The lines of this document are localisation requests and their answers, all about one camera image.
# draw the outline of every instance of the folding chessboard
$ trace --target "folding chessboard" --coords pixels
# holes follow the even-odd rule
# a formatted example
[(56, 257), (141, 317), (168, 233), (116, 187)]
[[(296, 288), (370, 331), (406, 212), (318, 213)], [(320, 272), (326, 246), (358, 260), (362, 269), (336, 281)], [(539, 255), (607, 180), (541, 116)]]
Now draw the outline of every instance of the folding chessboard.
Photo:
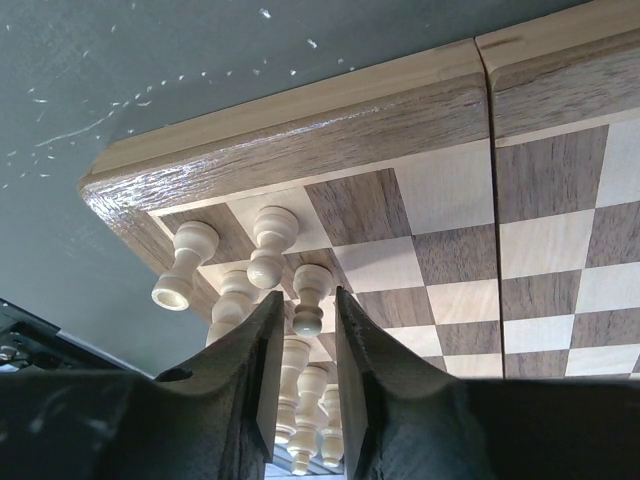
[[(640, 8), (595, 1), (118, 142), (82, 193), (158, 273), (180, 224), (216, 229), (208, 321), (275, 205), (287, 333), (311, 263), (453, 375), (638, 378), (639, 138)], [(335, 381), (334, 294), (311, 362)]]

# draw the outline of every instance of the chess pawn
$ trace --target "chess pawn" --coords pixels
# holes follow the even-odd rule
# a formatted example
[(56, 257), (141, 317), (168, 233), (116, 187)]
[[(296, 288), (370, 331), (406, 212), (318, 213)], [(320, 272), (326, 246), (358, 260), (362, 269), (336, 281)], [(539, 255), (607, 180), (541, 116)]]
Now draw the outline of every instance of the chess pawn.
[(175, 261), (168, 272), (151, 291), (151, 298), (167, 310), (185, 310), (193, 296), (193, 274), (204, 262), (213, 257), (219, 237), (209, 225), (185, 222), (173, 237)]
[(296, 412), (296, 433), (289, 440), (287, 451), (293, 457), (291, 471), (304, 475), (309, 462), (318, 454), (316, 434), (322, 425), (318, 414), (318, 400), (327, 386), (327, 372), (322, 368), (307, 366), (298, 380), (300, 406)]
[(333, 285), (331, 272), (318, 265), (302, 265), (293, 276), (293, 289), (300, 298), (293, 317), (293, 330), (311, 338), (322, 331), (324, 313), (318, 306), (329, 295)]
[(212, 323), (207, 334), (207, 346), (246, 320), (260, 292), (249, 282), (247, 272), (233, 270), (222, 279), (220, 293), (222, 296), (211, 310)]
[(282, 252), (296, 243), (298, 219), (284, 208), (265, 207), (258, 212), (253, 233), (258, 248), (251, 254), (247, 275), (256, 287), (273, 288), (282, 279)]
[(322, 404), (329, 416), (329, 422), (322, 430), (322, 436), (324, 437), (322, 443), (322, 462), (326, 467), (334, 468), (340, 464), (340, 460), (344, 455), (338, 385), (327, 386)]
[(309, 363), (310, 352), (311, 347), (308, 343), (293, 335), (285, 338), (276, 419), (276, 443), (287, 444), (296, 433), (296, 409), (300, 403), (298, 378)]

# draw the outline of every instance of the white chess pawn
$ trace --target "white chess pawn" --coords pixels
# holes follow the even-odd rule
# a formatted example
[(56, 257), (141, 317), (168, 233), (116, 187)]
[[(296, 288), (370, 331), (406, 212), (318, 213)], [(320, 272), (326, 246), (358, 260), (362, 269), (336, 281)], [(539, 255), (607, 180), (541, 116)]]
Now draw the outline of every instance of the white chess pawn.
[(327, 386), (327, 372), (322, 368), (307, 366), (298, 380), (300, 406), (296, 412), (296, 433), (289, 440), (287, 451), (293, 457), (291, 471), (304, 475), (309, 462), (318, 454), (316, 434), (323, 419), (318, 414), (318, 400)]
[(301, 337), (317, 336), (324, 313), (318, 304), (331, 292), (333, 276), (318, 265), (302, 265), (293, 276), (293, 289), (300, 298), (293, 317), (293, 330)]
[(295, 335), (285, 338), (276, 419), (276, 443), (287, 444), (296, 433), (296, 409), (300, 403), (298, 378), (309, 363), (310, 352), (309, 344)]
[(273, 288), (282, 279), (282, 252), (296, 243), (298, 219), (284, 208), (265, 207), (258, 212), (253, 233), (259, 246), (251, 254), (247, 275), (256, 287)]
[(193, 296), (193, 274), (213, 257), (220, 238), (209, 225), (185, 222), (173, 237), (175, 262), (168, 272), (160, 275), (151, 291), (151, 298), (167, 310), (185, 310)]
[(342, 417), (340, 416), (340, 392), (338, 385), (328, 385), (322, 404), (329, 415), (329, 422), (322, 430), (322, 462), (326, 467), (337, 467), (344, 455)]
[(207, 346), (246, 320), (259, 293), (244, 270), (233, 270), (225, 274), (220, 287), (222, 296), (211, 310), (212, 323), (207, 334)]

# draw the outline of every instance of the wooden border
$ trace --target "wooden border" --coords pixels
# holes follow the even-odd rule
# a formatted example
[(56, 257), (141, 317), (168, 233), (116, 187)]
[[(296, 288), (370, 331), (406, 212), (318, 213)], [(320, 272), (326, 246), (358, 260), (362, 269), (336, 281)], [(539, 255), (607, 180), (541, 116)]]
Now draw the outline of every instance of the wooden border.
[(597, 126), (612, 120), (598, 117), (640, 107), (637, 0), (595, 0), (482, 35), (476, 44), (498, 147), (568, 133), (588, 120)]
[[(488, 138), (484, 70), (467, 40), (115, 143), (80, 192), (159, 274), (173, 247), (153, 211)], [(198, 272), (195, 287), (192, 308), (210, 322), (219, 296)]]

